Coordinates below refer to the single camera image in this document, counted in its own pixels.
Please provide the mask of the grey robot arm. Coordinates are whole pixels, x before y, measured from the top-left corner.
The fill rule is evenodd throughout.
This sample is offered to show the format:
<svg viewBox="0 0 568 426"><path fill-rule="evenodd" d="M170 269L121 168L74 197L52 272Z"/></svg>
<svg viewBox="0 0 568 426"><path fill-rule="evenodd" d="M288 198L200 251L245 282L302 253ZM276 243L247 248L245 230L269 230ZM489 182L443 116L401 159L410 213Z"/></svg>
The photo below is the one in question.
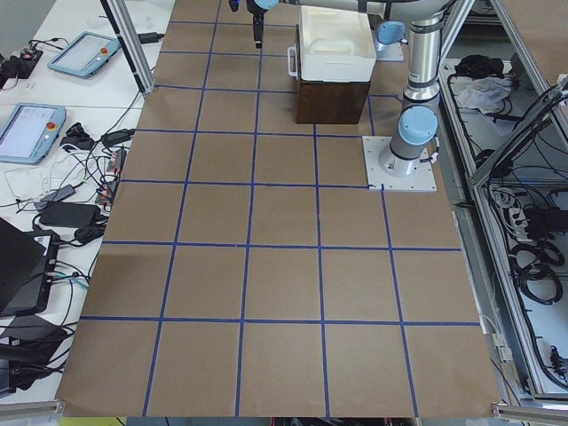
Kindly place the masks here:
<svg viewBox="0 0 568 426"><path fill-rule="evenodd" d="M403 90L406 102L398 133L378 155L382 171L396 178L412 176L421 154L435 137L438 118L438 74L456 32L467 18L472 1L290 1L290 5L377 15L384 23L408 25L409 66Z"/></svg>

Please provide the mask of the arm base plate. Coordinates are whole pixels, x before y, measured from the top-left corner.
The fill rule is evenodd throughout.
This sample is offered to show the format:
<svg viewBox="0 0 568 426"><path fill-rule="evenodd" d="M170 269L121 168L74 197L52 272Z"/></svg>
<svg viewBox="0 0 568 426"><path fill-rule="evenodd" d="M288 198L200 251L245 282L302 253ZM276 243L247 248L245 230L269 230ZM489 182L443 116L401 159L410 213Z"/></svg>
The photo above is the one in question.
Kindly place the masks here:
<svg viewBox="0 0 568 426"><path fill-rule="evenodd" d="M426 147L413 160L391 151L391 137L363 136L367 187L371 191L435 193L437 185Z"/></svg>

